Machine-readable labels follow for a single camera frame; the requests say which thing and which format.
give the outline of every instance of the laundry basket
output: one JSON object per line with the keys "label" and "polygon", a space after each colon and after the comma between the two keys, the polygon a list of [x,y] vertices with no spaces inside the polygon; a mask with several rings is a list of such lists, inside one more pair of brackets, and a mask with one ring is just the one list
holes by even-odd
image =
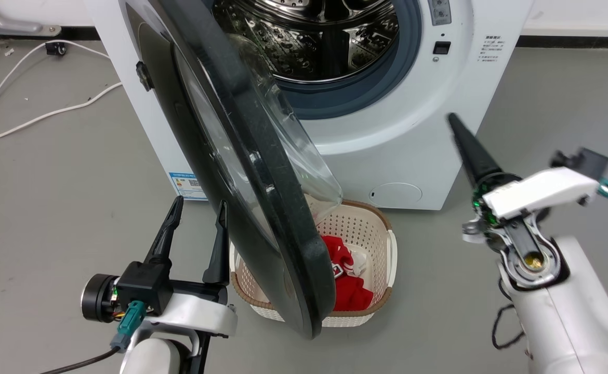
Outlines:
{"label": "laundry basket", "polygon": [[[366,254],[366,270],[361,275],[364,288],[373,292],[368,309],[332,312],[323,327],[354,327],[368,321],[392,294],[396,276],[396,237],[387,217],[373,206],[344,201],[318,224],[321,235],[337,236],[352,251]],[[283,321],[274,310],[234,246],[230,248],[230,279],[240,297],[265,318]]]}

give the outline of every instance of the black cable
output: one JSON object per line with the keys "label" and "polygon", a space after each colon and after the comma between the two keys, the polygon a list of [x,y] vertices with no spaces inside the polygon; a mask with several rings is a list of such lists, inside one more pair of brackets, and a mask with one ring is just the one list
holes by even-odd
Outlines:
{"label": "black cable", "polygon": [[551,208],[544,208],[540,211],[537,212],[537,215],[535,215],[535,222],[540,223],[542,221],[544,221],[547,217],[549,217],[549,215],[551,214]]}
{"label": "black cable", "polygon": [[119,347],[115,346],[115,348],[112,348],[111,350],[107,351],[106,353],[103,353],[100,356],[97,356],[97,357],[94,357],[94,358],[91,358],[88,360],[84,360],[83,362],[78,362],[78,364],[68,365],[68,366],[60,367],[59,369],[54,369],[54,370],[50,370],[50,371],[44,371],[44,372],[41,372],[41,374],[61,374],[62,372],[80,369],[81,367],[85,367],[86,365],[95,364],[97,362],[100,362],[101,360],[105,360],[106,358],[114,355],[117,352],[119,352]]}
{"label": "black cable", "polygon": [[500,293],[503,294],[503,296],[505,296],[505,298],[507,300],[511,301],[511,297],[510,295],[505,291],[505,289],[503,288],[503,278],[502,277],[498,277],[498,289],[500,290]]}
{"label": "black cable", "polygon": [[525,336],[525,333],[523,331],[521,331],[517,336],[515,336],[514,339],[511,339],[507,343],[498,344],[496,342],[496,331],[498,329],[498,322],[500,322],[500,318],[502,317],[503,312],[505,312],[505,310],[510,310],[510,309],[514,309],[514,304],[505,305],[503,308],[500,308],[498,310],[498,314],[496,315],[496,321],[494,321],[494,328],[491,331],[491,342],[494,344],[494,348],[496,348],[497,350],[505,350],[506,348],[509,348],[510,346],[513,346],[514,344],[516,344],[518,341],[520,341]]}

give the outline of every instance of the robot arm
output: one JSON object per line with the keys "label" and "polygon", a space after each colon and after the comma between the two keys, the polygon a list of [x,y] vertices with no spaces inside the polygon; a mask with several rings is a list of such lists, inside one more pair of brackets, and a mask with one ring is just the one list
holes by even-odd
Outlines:
{"label": "robot arm", "polygon": [[[111,347],[124,353],[121,374],[202,374],[211,338],[228,338],[237,329],[237,314],[228,304],[226,289],[230,282],[227,205],[221,202],[219,207],[212,258],[202,283],[169,279],[169,249],[182,207],[183,198],[178,196],[143,262],[130,263],[121,276],[94,275],[83,291],[86,319],[120,321]],[[152,338],[154,333],[182,336],[190,346]]]}
{"label": "robot arm", "polygon": [[456,115],[449,122],[475,187],[477,217],[464,224],[464,239],[501,255],[497,265],[527,337],[530,372],[608,374],[608,295],[576,239],[539,231],[552,206],[585,205],[598,190],[605,196],[608,158],[587,149],[571,158],[559,153],[553,168],[522,180],[503,172]]}
{"label": "robot arm", "polygon": [[608,295],[574,237],[552,241],[567,265],[562,282],[519,291],[498,265],[527,337],[530,372],[608,374]]}

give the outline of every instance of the gray floor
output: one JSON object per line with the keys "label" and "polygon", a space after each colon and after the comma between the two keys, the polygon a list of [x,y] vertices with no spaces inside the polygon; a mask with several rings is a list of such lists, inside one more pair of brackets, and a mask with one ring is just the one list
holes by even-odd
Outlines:
{"label": "gray floor", "polygon": [[[10,57],[0,45],[0,81],[35,45],[9,44]],[[0,97],[0,132],[118,81],[109,61],[75,48],[63,59],[39,53],[19,72]],[[584,145],[608,155],[608,51],[516,50],[480,139],[522,175],[545,168],[556,149]],[[107,349],[114,327],[83,320],[81,287],[140,260],[173,196],[121,89],[0,140],[0,372],[44,371]],[[302,341],[231,292],[237,336],[212,341],[207,372],[526,372],[523,343],[491,346],[506,301],[496,256],[460,241],[461,223],[472,218],[468,199],[458,178],[442,211],[388,212],[400,250],[394,293],[361,327]],[[207,204],[187,203],[173,278],[200,279],[213,224]],[[608,291],[608,201],[555,210],[545,229],[577,236]],[[518,328],[509,317],[499,335]],[[79,372],[118,372],[120,362]]]}

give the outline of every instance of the label sticker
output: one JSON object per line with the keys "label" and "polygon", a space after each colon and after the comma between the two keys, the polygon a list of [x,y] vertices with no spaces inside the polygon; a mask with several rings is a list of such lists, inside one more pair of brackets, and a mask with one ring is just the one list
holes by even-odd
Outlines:
{"label": "label sticker", "polygon": [[202,192],[202,187],[197,181],[197,178],[192,173],[169,173],[177,192],[184,199],[192,201],[206,201],[207,196]]}
{"label": "label sticker", "polygon": [[480,54],[477,56],[478,62],[497,62],[503,54],[505,41],[499,35],[487,35],[482,42]]}

